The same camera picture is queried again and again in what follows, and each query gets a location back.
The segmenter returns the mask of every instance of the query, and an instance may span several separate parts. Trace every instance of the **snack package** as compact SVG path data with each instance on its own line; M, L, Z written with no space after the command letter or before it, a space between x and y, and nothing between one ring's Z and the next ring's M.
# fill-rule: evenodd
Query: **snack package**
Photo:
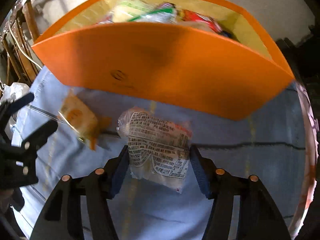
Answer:
M120 23L126 22L141 14L148 13L153 6L141 0L123 0L112 11L106 15L99 23Z
M128 20L128 22L175 23L177 10L173 3L162 3L154 10Z
M136 107L122 113L118 124L119 135L128 138L132 177L148 179L181 193L192 132Z
M195 13L193 11L183 9L180 11L180 17L182 21L204 22L215 33L222 32L222 28L220 27L220 25L210 16L205 16L202 14Z
M100 132L95 114L70 90L59 111L61 118L91 150L95 150Z

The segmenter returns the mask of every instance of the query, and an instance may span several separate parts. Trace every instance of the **screw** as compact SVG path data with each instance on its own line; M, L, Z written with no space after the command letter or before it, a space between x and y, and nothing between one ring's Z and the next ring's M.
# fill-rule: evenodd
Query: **screw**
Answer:
M27 166L24 166L22 170L23 175L28 175L28 172L29 172L29 168Z
M96 170L94 171L94 173L97 174L97 175L101 175L101 174L104 173L104 169L103 169L103 168L98 168L98 169L96 169Z
M225 173L225 171L224 171L224 169L216 169L216 173L218 174L218 175L223 175L224 173Z
M24 145L24 148L25 148L26 150L28 150L29 147L30 147L30 143L29 143L29 142L26 142L25 145Z
M70 179L70 175L63 175L61 180L62 181L68 181Z
M253 181L253 182L257 182L259 180L259 178L256 175L251 175L250 176L250 180Z

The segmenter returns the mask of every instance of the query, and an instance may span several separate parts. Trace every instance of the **white cable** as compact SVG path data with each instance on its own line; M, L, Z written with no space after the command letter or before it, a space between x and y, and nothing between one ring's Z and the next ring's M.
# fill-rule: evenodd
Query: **white cable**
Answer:
M20 47L20 45L19 45L16 37L15 37L15 36L13 35L13 33L12 33L12 29L11 29L11 27L10 27L10 23L9 23L9 32L10 32L12 38L14 39L15 43L17 44L17 46L18 46L19 50L21 51L21 53L22 53L28 60L30 60L32 63L34 63L38 68L42 69L42 67L40 67L40 65L39 65L37 62L35 62L32 58L30 58L30 57L23 51L23 49Z

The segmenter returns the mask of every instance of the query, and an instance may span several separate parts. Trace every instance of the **orange bin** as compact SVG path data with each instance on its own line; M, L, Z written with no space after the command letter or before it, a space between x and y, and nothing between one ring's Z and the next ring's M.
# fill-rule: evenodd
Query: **orange bin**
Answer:
M145 98L239 120L294 78L252 15L225 0L164 1L215 18L239 42L174 24L99 22L120 0L88 0L32 46L65 85Z

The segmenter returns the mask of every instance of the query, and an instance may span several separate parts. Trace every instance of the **plastic bag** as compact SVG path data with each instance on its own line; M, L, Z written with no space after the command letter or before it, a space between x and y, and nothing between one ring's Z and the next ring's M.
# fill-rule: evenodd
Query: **plastic bag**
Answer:
M29 92L29 87L27 84L23 84L23 83L18 83L18 82L14 82L11 84L11 86L7 86L6 84L4 84L4 91L3 91L3 95L0 99L0 104L8 101L15 101L21 97L23 97L24 95L26 95ZM19 111L14 113L10 118L9 118L9 122L6 125L4 131L7 134L8 138L11 140L12 136L13 136L13 127L15 126L16 122L17 122L17 117L18 117Z
M136 107L122 113L118 124L119 135L128 138L132 177L148 179L181 193L192 132Z
M126 22L131 18L135 18L141 14L148 13L153 9L141 0L123 0L115 6L109 14L106 15L99 23L120 23Z
M173 3L162 3L154 10L128 20L128 22L175 23L177 10Z
M76 132L78 139L95 150L100 132L95 114L70 90L59 111L62 119Z
M215 33L222 32L222 28L220 27L220 25L216 22L215 19L210 16L198 14L189 10L181 10L179 14L182 18L182 21L203 22L206 23Z

